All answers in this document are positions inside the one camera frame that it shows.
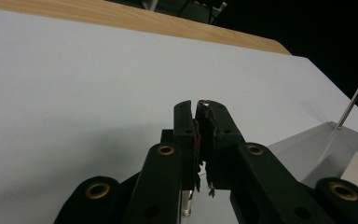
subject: white table surface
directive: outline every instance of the white table surface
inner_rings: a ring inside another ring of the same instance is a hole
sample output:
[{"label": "white table surface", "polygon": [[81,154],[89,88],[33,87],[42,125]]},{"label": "white table surface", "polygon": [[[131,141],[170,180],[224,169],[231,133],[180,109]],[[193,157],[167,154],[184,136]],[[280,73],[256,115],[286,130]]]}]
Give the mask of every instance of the white table surface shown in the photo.
[{"label": "white table surface", "polygon": [[83,180],[127,179],[199,99],[265,146],[350,101],[305,58],[0,10],[0,223],[52,223]]}]

